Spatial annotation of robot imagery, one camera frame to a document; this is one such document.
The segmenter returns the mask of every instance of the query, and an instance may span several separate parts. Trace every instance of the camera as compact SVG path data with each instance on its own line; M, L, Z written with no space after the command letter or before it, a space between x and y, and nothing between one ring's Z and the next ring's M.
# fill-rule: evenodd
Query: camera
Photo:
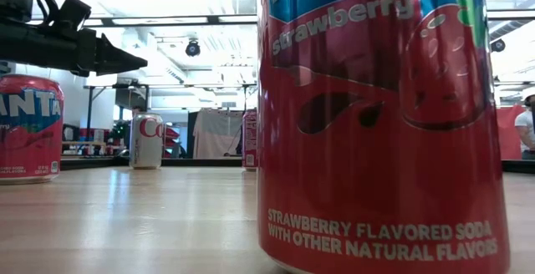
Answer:
M503 40L498 39L495 42L491 43L491 52L500 53L503 52L505 49L505 42Z
M196 40L190 40L186 47L186 55L190 57L195 57L201 54L201 47Z

